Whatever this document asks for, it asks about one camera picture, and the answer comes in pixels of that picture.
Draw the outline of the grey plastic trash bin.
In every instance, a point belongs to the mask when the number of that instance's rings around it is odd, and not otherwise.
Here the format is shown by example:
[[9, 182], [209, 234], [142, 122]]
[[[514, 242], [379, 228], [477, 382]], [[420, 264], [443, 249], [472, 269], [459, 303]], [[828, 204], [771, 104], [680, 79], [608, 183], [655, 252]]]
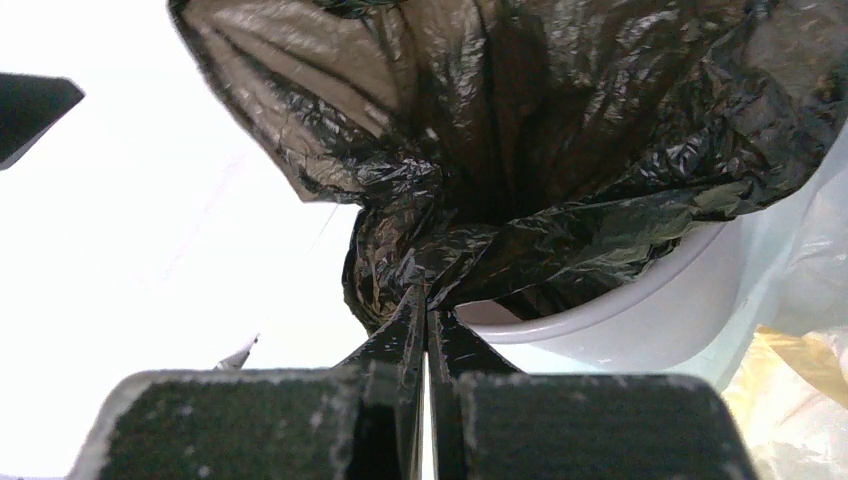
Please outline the grey plastic trash bin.
[[530, 345], [610, 371], [656, 371], [706, 348], [734, 310], [743, 224], [702, 227], [635, 282], [551, 316], [521, 320], [493, 300], [457, 315], [494, 345]]

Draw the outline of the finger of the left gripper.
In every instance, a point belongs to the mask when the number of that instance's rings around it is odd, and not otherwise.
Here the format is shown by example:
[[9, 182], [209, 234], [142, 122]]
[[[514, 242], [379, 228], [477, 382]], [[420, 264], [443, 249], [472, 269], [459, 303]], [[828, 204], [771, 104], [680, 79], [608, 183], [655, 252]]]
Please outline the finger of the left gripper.
[[1, 170], [21, 157], [85, 97], [70, 79], [1, 73]]

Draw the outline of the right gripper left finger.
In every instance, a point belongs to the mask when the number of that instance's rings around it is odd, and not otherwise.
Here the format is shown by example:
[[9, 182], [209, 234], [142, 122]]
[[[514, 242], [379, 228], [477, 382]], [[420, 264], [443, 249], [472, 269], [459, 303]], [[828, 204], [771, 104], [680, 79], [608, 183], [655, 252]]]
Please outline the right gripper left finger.
[[426, 301], [324, 369], [134, 374], [110, 393], [73, 479], [417, 479]]

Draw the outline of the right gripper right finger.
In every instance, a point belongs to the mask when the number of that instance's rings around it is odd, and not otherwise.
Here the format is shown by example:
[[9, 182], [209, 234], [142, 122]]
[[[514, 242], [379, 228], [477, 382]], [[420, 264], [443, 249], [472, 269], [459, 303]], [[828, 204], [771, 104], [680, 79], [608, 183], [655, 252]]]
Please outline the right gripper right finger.
[[753, 479], [730, 413], [682, 374], [528, 374], [427, 317], [440, 479]]

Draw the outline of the black plastic trash bag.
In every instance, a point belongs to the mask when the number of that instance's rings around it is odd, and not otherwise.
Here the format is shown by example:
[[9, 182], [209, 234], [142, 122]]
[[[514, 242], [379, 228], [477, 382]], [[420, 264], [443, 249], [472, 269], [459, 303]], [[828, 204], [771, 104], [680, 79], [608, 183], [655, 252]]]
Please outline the black plastic trash bag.
[[415, 289], [522, 320], [639, 277], [815, 173], [847, 118], [843, 1], [171, 1], [301, 200], [355, 204], [368, 332]]

